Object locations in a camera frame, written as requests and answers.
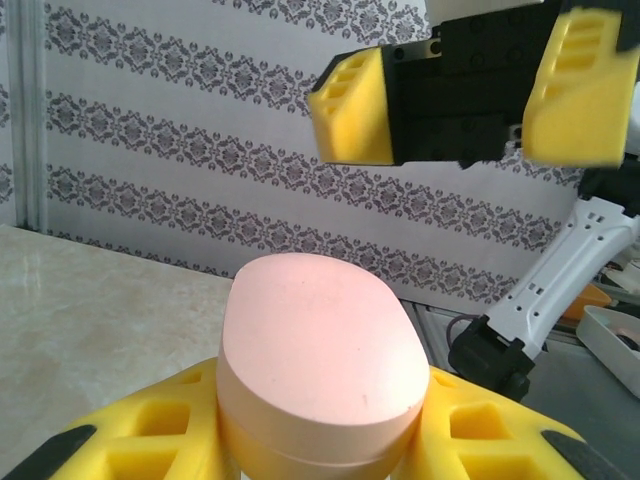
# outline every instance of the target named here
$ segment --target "gray floor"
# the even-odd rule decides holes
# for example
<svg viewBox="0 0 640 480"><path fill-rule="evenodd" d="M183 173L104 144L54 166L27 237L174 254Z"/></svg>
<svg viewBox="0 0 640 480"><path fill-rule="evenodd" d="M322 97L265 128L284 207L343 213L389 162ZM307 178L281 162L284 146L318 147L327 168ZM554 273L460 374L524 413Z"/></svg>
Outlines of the gray floor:
<svg viewBox="0 0 640 480"><path fill-rule="evenodd" d="M445 329L454 314L404 306L431 364L450 370ZM547 348L536 359L523 404L573 428L630 478L640 479L640 400L575 337L554 332Z"/></svg>

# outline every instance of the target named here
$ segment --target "pink sponge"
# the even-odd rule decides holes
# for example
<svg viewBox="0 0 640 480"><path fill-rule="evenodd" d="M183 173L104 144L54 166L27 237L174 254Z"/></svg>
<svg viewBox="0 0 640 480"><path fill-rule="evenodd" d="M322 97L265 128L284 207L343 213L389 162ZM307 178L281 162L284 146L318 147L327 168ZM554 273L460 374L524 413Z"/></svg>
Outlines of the pink sponge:
<svg viewBox="0 0 640 480"><path fill-rule="evenodd" d="M428 381L411 321L365 270L283 254L236 276L217 388L223 435L253 480L385 478Z"/></svg>

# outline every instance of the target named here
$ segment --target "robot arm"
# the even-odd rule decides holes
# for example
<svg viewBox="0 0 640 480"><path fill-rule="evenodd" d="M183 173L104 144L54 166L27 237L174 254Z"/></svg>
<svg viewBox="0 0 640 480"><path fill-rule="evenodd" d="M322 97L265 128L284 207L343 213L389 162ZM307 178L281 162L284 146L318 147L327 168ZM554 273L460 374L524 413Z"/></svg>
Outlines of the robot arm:
<svg viewBox="0 0 640 480"><path fill-rule="evenodd" d="M452 344L462 377L519 400L562 312L640 235L640 163L623 162L640 11L637 0L429 7L432 38L334 58L309 97L318 148L330 163L469 168L516 140L536 162L591 168L543 256Z"/></svg>
<svg viewBox="0 0 640 480"><path fill-rule="evenodd" d="M518 284L458 336L449 363L478 385L520 400L558 318L597 272L640 235L640 162L588 171L551 245Z"/></svg>
<svg viewBox="0 0 640 480"><path fill-rule="evenodd" d="M482 5L491 11L451 13ZM430 8L445 19L430 39L342 54L321 75L309 104L323 161L466 168L503 158L521 136L536 162L620 165L640 60L637 0Z"/></svg>

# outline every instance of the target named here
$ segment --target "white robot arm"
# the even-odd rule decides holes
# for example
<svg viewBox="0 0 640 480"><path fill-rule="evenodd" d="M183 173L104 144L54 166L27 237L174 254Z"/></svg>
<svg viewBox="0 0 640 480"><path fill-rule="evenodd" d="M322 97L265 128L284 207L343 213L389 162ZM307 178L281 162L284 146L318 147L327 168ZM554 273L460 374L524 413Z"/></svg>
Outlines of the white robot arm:
<svg viewBox="0 0 640 480"><path fill-rule="evenodd" d="M554 325L606 263L640 235L640 162L588 170L580 198L552 244L518 284L451 346L462 377L520 400Z"/></svg>

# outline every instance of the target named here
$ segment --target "damask wallpaper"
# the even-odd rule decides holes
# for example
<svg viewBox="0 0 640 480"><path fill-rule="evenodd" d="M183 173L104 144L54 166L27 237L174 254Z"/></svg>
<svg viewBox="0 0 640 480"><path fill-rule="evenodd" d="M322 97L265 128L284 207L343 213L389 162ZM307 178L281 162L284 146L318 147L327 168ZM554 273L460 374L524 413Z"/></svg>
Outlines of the damask wallpaper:
<svg viewBox="0 0 640 480"><path fill-rule="evenodd" d="M13 148L9 113L9 64L6 35L6 0L0 0L0 225L16 223L13 188Z"/></svg>
<svg viewBox="0 0 640 480"><path fill-rule="evenodd" d="M514 149L464 172L318 161L315 79L337 53L429 35L423 0L59 0L45 16L52 235L225 276L317 252L476 312L575 200L577 171Z"/></svg>

